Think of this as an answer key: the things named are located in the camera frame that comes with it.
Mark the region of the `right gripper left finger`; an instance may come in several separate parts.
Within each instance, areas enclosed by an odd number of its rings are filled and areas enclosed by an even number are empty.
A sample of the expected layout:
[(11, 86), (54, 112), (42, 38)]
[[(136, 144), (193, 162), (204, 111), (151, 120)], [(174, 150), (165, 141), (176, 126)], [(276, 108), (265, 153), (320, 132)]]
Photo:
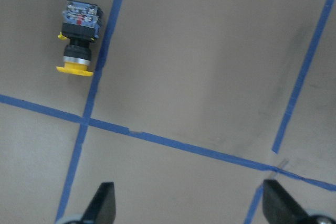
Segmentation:
[(115, 218), (114, 182), (104, 182), (100, 184), (83, 214), (61, 217), (56, 223), (114, 223)]

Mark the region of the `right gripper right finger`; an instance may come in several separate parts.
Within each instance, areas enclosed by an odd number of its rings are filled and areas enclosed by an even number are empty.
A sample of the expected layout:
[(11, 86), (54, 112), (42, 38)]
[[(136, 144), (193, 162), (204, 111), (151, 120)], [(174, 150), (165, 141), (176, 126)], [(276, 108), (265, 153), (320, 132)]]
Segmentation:
[(263, 181), (262, 209), (269, 224), (335, 223), (326, 215), (308, 214), (274, 179)]

